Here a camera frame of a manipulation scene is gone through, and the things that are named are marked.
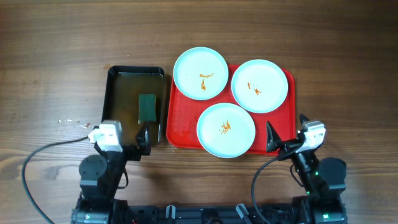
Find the green sponge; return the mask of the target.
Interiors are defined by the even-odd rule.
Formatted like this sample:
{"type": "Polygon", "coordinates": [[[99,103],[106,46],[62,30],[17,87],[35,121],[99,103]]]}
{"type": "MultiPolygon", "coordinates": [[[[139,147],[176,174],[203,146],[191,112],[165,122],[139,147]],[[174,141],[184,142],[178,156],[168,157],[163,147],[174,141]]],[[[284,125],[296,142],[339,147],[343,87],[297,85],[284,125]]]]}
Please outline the green sponge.
{"type": "Polygon", "coordinates": [[[139,95],[139,123],[154,122],[157,120],[156,115],[156,95],[140,94],[139,95]]]}

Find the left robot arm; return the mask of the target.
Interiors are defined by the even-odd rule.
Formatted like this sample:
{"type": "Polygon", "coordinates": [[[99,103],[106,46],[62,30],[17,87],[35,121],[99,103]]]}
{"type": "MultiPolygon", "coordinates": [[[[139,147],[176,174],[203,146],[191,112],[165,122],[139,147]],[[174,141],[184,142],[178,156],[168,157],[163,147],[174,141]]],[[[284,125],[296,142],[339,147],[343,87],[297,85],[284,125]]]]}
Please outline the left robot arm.
{"type": "Polygon", "coordinates": [[[121,123],[105,120],[94,127],[88,139],[97,154],[86,157],[79,166],[81,194],[72,210],[72,223],[137,223],[126,200],[115,199],[127,161],[139,161],[151,152],[149,123],[136,134],[136,144],[123,146],[121,123]]]}

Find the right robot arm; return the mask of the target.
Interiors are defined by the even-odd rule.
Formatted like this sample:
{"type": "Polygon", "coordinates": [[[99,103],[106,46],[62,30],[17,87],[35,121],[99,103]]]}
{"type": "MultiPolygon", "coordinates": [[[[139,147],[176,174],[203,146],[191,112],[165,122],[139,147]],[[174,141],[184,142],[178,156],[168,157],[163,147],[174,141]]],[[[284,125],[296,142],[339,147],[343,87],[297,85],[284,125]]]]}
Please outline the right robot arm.
{"type": "Polygon", "coordinates": [[[297,137],[281,140],[267,123],[267,152],[278,152],[277,160],[292,161],[306,196],[292,199],[293,223],[346,223],[347,216],[341,193],[346,189],[346,163],[327,157],[319,160],[315,152],[324,142],[325,125],[319,120],[299,116],[301,129],[297,137]]]}

